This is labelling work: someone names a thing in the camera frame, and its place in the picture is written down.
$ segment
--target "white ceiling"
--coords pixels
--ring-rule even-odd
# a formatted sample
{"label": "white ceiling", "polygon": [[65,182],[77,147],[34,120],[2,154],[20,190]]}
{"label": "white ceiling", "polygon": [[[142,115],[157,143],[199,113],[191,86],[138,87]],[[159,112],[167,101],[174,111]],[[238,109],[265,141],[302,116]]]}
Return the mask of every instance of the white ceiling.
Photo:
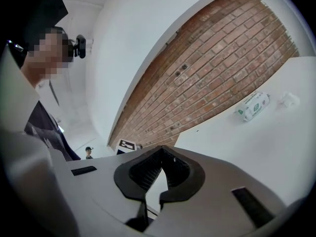
{"label": "white ceiling", "polygon": [[[94,24],[106,0],[63,1],[69,14],[57,26],[64,28],[71,39],[75,40],[81,34],[87,41],[92,41]],[[87,45],[86,58],[90,54],[89,48],[91,45]],[[85,100],[86,58],[74,58],[70,67],[63,69],[62,75],[51,80],[61,110],[57,112],[55,109],[50,110],[49,106],[46,108],[56,119],[61,120],[65,130],[89,121]]]}

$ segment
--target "white tissue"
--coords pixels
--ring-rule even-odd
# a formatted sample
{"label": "white tissue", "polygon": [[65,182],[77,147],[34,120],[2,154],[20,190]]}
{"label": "white tissue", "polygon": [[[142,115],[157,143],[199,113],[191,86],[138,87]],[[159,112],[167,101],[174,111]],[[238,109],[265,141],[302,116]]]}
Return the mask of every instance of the white tissue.
{"label": "white tissue", "polygon": [[300,99],[291,92],[285,92],[278,102],[286,107],[290,107],[291,105],[299,105]]}

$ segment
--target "wet wipes package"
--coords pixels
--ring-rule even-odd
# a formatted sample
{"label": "wet wipes package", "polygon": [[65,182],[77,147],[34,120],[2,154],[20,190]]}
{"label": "wet wipes package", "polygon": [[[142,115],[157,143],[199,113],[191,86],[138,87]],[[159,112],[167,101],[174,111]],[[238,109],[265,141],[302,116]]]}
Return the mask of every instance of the wet wipes package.
{"label": "wet wipes package", "polygon": [[235,113],[245,121],[252,120],[269,104],[267,93],[254,91],[236,107]]}

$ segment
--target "person wearing black cap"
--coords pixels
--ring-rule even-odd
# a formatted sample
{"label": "person wearing black cap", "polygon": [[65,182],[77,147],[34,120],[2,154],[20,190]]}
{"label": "person wearing black cap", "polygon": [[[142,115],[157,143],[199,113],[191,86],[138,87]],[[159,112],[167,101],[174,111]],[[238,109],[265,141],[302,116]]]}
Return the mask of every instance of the person wearing black cap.
{"label": "person wearing black cap", "polygon": [[87,154],[86,157],[85,157],[86,159],[93,159],[92,156],[91,156],[91,150],[92,150],[92,149],[93,149],[93,148],[90,148],[90,147],[86,147],[86,148],[85,148],[85,152],[86,152],[86,154]]}

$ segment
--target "person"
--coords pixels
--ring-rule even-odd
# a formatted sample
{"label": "person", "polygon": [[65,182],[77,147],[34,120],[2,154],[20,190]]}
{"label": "person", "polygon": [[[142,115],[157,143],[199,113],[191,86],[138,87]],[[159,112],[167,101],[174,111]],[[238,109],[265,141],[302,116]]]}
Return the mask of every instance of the person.
{"label": "person", "polygon": [[5,57],[1,60],[1,73],[6,75],[2,77],[1,87],[6,92],[10,91],[10,95],[2,96],[2,100],[7,104],[1,110],[1,127],[14,132],[21,132],[23,129],[26,134],[42,140],[48,148],[61,151],[66,161],[80,160],[68,145],[56,120],[39,101],[39,95],[35,91],[42,80],[49,79],[57,74],[59,69],[66,68],[72,62],[71,40],[61,28],[47,29],[38,43],[28,51],[20,71],[9,53],[7,48]]}
{"label": "person", "polygon": [[90,148],[90,147],[86,147],[85,148],[85,153],[87,154],[87,156],[85,157],[86,159],[93,159],[92,158],[92,156],[91,156],[91,150],[92,150],[93,148]]}

